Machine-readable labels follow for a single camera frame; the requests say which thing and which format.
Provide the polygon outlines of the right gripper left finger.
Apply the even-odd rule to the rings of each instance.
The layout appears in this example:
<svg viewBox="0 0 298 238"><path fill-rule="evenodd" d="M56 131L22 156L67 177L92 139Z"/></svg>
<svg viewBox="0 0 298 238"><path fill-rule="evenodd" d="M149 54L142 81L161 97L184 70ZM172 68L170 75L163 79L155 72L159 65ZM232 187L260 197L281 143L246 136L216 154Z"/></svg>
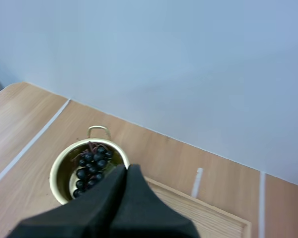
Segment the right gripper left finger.
<svg viewBox="0 0 298 238"><path fill-rule="evenodd" d="M73 201L22 220L10 238L102 238L122 200L126 168L118 166L104 180Z"/></svg>

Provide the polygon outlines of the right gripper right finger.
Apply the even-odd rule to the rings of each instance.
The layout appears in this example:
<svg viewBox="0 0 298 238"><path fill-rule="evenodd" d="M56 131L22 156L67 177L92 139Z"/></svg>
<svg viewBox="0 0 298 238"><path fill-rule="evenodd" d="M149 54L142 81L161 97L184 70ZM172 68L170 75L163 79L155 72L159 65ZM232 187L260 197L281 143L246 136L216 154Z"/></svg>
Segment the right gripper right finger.
<svg viewBox="0 0 298 238"><path fill-rule="evenodd" d="M193 222L171 209L153 192L139 165L131 165L120 205L113 218L111 238L198 238Z"/></svg>

